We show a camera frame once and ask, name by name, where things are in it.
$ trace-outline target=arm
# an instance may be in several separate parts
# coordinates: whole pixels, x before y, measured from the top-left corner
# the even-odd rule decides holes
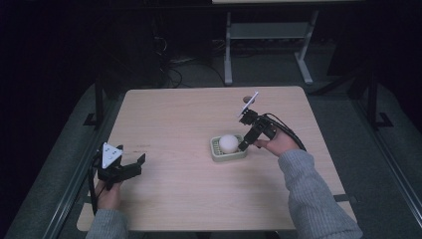
[[[116,183],[110,191],[104,189],[105,185],[103,181],[99,181],[96,187],[96,195],[99,198],[99,210],[87,238],[127,238],[127,220],[118,211],[121,183]]]
[[[279,129],[272,140],[258,139],[279,158],[290,191],[289,210],[299,238],[360,238],[357,224],[338,206],[328,186],[315,170],[314,158]]]

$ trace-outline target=white marker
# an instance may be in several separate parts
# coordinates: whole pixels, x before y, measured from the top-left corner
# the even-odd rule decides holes
[[[250,105],[251,105],[251,103],[253,103],[254,102],[254,100],[255,100],[255,97],[258,95],[258,93],[259,92],[255,92],[255,94],[251,97],[251,99],[245,104],[245,106],[244,107],[242,107],[242,110],[240,111],[240,113],[239,113],[239,115],[238,115],[238,118],[242,115],[242,113],[245,111],[245,109],[247,109]]]

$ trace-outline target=table leg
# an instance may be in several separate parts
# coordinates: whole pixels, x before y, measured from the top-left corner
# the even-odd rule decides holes
[[[230,60],[230,38],[231,38],[231,13],[227,13],[227,25],[226,25],[226,55],[224,56],[224,84],[231,86],[233,84],[232,79],[232,62]]]
[[[305,54],[308,50],[308,45],[310,44],[311,37],[313,35],[314,27],[317,21],[317,14],[318,10],[313,11],[313,15],[311,16],[311,20],[308,24],[307,31],[304,37],[304,45],[302,46],[299,52],[295,53],[296,61],[298,62],[299,69],[301,70],[302,77],[306,84],[311,85],[314,81],[311,78],[310,71],[308,71],[307,64],[305,63]]]

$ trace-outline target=white triangle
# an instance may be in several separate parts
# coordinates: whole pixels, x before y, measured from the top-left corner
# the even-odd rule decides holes
[[[103,168],[106,169],[122,154],[122,150],[105,142],[105,144],[103,144]]]

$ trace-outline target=wire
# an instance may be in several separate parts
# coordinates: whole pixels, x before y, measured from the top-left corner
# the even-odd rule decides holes
[[[164,39],[164,38],[161,38],[161,37],[154,37],[154,39],[155,40],[161,40],[162,42],[164,42],[164,47],[163,47],[163,49],[161,50],[162,52],[165,52],[165,50],[167,50],[167,41]]]
[[[94,215],[97,214],[97,210],[98,210],[98,199],[96,197],[96,188],[94,187],[94,174],[93,174],[93,168],[97,160],[98,158],[94,157],[90,164],[90,168],[88,169],[88,185],[90,187],[91,205],[93,207]]]
[[[191,86],[189,86],[189,85],[186,85],[186,84],[184,84],[184,83],[181,83],[180,85],[181,85],[181,86],[184,86],[184,87],[187,87],[187,88],[193,88],[193,87],[191,87]]]
[[[169,71],[173,71],[173,72],[175,72],[177,75],[179,75],[179,81],[178,82],[176,82],[176,85],[174,85],[173,83],[174,83],[174,81],[173,81],[173,79],[170,77],[170,81],[171,81],[171,83],[172,83],[172,85],[173,85],[173,89],[176,89],[176,88],[178,88],[181,84],[182,84],[182,81],[183,81],[183,75],[179,72],[179,71],[177,71],[177,70],[174,70],[174,69],[172,69],[172,68],[169,68],[168,69]]]
[[[205,66],[205,67],[207,67],[207,68],[209,68],[209,69],[211,69],[212,71],[214,71],[216,74],[217,74],[217,76],[218,76],[218,78],[220,79],[220,81],[221,81],[221,83],[223,84],[223,86],[225,86],[225,84],[224,84],[224,79],[223,79],[223,77],[221,76],[221,74],[217,71],[217,69],[215,69],[214,67],[212,67],[212,66],[210,66],[210,65],[208,65],[208,64],[205,64],[205,63],[200,63],[200,62],[190,62],[190,63],[181,63],[181,64],[176,64],[175,66],[173,66],[171,69],[174,69],[174,68],[176,68],[176,67],[185,67],[185,66],[195,66],[195,65],[198,65],[198,66]]]
[[[98,199],[98,198],[100,198],[100,195],[103,193],[103,191],[105,190],[105,188],[106,188],[106,186],[109,184],[109,182],[110,182],[110,180],[108,180],[108,181],[105,183],[105,186],[102,188],[102,190],[100,191],[99,195],[97,195],[97,199]]]
[[[277,121],[275,121],[274,119],[269,118],[268,116],[274,117],[277,119]],[[267,114],[263,114],[260,118],[268,120],[269,122],[271,122],[273,125],[275,125],[276,127],[278,127],[279,129],[281,129],[285,134],[287,134],[289,137],[292,138],[292,140],[298,145],[298,147],[304,151],[306,151],[307,149],[305,148],[304,144],[302,143],[301,139],[295,134],[295,132],[293,130],[291,130],[283,121],[281,121],[279,118],[277,118],[276,116],[274,116],[273,114],[267,113]]]

